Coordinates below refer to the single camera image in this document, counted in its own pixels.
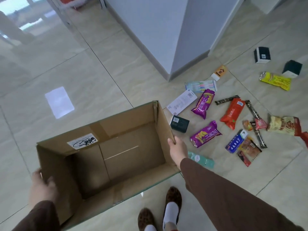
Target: hand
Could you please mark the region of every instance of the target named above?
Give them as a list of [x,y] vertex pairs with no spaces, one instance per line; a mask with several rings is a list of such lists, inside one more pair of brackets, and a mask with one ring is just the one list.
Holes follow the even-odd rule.
[[54,179],[50,177],[47,183],[41,177],[41,169],[32,174],[32,186],[30,189],[29,205],[31,209],[44,200],[52,201],[54,204],[58,197],[58,190]]
[[186,144],[177,136],[174,137],[175,139],[175,144],[172,141],[172,139],[168,139],[168,144],[170,146],[170,155],[171,158],[173,159],[174,163],[176,166],[180,169],[180,164],[182,159],[188,157],[188,151]]

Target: brown sleeve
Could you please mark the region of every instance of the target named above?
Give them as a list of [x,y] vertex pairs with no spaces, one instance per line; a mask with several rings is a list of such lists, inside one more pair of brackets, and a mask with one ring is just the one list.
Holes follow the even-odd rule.
[[191,159],[180,164],[187,189],[198,199],[217,231],[304,230],[278,210]]
[[12,231],[59,231],[56,207],[51,201],[39,202]]

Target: purple snack package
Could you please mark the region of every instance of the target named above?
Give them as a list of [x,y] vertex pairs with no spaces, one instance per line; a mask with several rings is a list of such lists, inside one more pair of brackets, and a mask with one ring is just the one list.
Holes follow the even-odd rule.
[[216,122],[211,121],[208,126],[202,128],[200,131],[191,136],[190,141],[195,147],[198,148],[218,135],[222,134],[217,130]]
[[197,106],[193,108],[191,111],[193,111],[197,115],[202,116],[203,119],[205,119],[206,111],[210,107],[210,104],[212,103],[214,96],[215,96],[214,91],[206,89],[203,92],[202,96],[200,97]]

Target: white wall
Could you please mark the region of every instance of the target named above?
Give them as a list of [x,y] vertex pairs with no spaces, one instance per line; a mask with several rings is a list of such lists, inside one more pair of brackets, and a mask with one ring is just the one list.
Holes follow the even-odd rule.
[[189,0],[171,72],[208,51],[243,0]]
[[188,0],[106,0],[171,73]]

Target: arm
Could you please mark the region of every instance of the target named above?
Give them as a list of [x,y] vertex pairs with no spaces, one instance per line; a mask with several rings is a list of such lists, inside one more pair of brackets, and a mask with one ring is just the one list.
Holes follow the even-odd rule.
[[58,190],[53,178],[45,183],[40,169],[32,174],[29,206],[33,208],[12,231],[59,231],[55,202]]
[[168,139],[170,155],[217,231],[304,230],[263,200],[188,159],[185,143],[176,136],[175,141]]
[[18,223],[12,231],[60,230],[56,207],[51,201],[41,201]]

